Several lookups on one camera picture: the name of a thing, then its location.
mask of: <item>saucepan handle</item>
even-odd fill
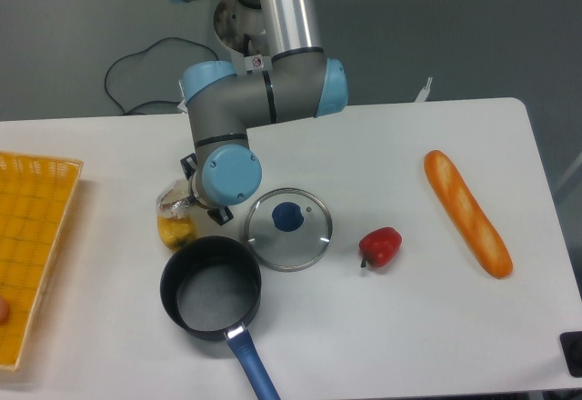
[[[255,390],[258,400],[280,400],[269,374],[266,372],[261,358],[255,349],[253,338],[244,327],[236,329],[236,332],[226,337],[228,346],[233,351],[245,370],[248,381]]]

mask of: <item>baguette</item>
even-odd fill
[[[497,279],[511,274],[513,263],[501,236],[453,162],[443,152],[433,150],[425,156],[425,173],[440,203],[485,271]]]

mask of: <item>white table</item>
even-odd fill
[[[517,100],[354,106],[249,135],[264,169],[255,198],[303,188],[334,220],[315,266],[262,269],[250,331],[283,398],[582,386],[558,341],[582,329],[582,305]],[[504,238],[507,280],[480,269],[434,196],[422,161],[435,148]],[[155,200],[192,152],[186,115],[0,123],[0,149],[85,161],[23,367],[0,374],[0,399],[254,397],[226,344],[190,338],[158,295],[170,254]],[[250,205],[224,227],[199,227],[237,237]],[[385,225],[402,234],[400,252],[378,272],[360,269],[359,239]]]

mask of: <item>wire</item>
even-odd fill
[[[113,103],[115,103],[115,105],[119,108],[119,110],[121,111],[120,115],[145,115],[143,112],[137,112],[138,109],[141,109],[144,106],[148,106],[148,105],[178,105],[180,102],[174,102],[171,100],[150,100],[148,102],[143,102],[140,103],[137,106],[132,107],[131,109],[125,109],[118,101],[117,99],[115,99],[115,97],[113,97],[111,95],[111,93],[109,92],[109,89],[107,88],[107,78],[109,77],[109,74],[111,73],[111,70],[113,70],[113,68],[119,64],[120,62],[126,60],[129,57],[133,57],[133,56],[139,56],[139,55],[144,55],[147,52],[149,52],[152,48],[166,42],[166,41],[179,41],[181,43],[188,43],[190,45],[195,45],[197,47],[201,47],[204,48],[205,50],[207,50],[208,52],[210,52],[212,54],[212,56],[215,58],[215,60],[218,60],[218,55],[216,54],[216,52],[210,48],[208,45],[204,45],[201,43],[197,43],[196,41],[190,41],[189,39],[184,39],[184,38],[180,38],[178,36],[169,36],[167,38],[162,38],[160,40],[155,41],[153,44],[151,44],[148,48],[142,50],[141,52],[136,52],[136,53],[132,53],[130,55],[125,55],[123,57],[120,57],[119,59],[117,59],[115,62],[113,62],[111,64],[111,66],[109,67],[109,69],[107,70],[107,72],[105,73],[105,80],[104,80],[104,89],[105,89],[105,93],[107,94],[107,96],[111,99],[111,101]]]

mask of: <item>gray floor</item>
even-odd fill
[[[119,57],[165,36],[215,49],[216,0],[0,0],[0,120],[118,115],[103,80]],[[527,106],[550,187],[582,152],[582,0],[316,0],[350,104],[514,96]],[[177,79],[209,54],[158,47],[111,76],[126,106],[178,99]],[[155,112],[171,108],[153,108]],[[582,186],[557,205],[582,277]]]

